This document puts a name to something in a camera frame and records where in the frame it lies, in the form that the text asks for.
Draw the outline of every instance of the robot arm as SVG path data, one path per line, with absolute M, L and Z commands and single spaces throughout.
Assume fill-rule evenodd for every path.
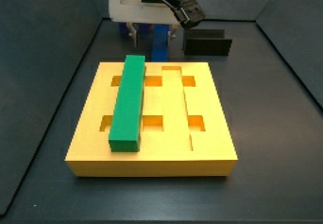
M 197 0 L 109 0 L 111 20 L 178 25 L 190 29 L 206 15 Z

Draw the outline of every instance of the gray table surface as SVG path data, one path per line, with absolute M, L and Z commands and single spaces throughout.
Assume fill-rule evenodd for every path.
M 227 178 L 77 178 L 65 156 L 101 61 L 149 55 L 105 21 L 61 103 L 13 206 L 0 222 L 323 220 L 323 117 L 302 82 L 254 23 L 206 22 L 234 39 L 209 61 L 239 155 Z

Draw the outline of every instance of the black block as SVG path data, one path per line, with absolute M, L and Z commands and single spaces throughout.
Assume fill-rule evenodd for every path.
M 186 55 L 229 56 L 231 43 L 231 39 L 225 39 L 225 30 L 191 29 L 185 31 Z

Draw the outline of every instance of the yellow board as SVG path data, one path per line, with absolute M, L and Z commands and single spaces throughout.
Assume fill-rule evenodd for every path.
M 107 136 L 125 64 L 102 62 L 66 156 L 75 175 L 230 175 L 238 155 L 209 64 L 146 65 L 141 151 L 110 150 Z

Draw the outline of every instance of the green block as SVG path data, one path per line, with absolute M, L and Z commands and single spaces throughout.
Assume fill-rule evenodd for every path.
M 109 134 L 113 152 L 138 152 L 146 78 L 146 56 L 127 55 Z

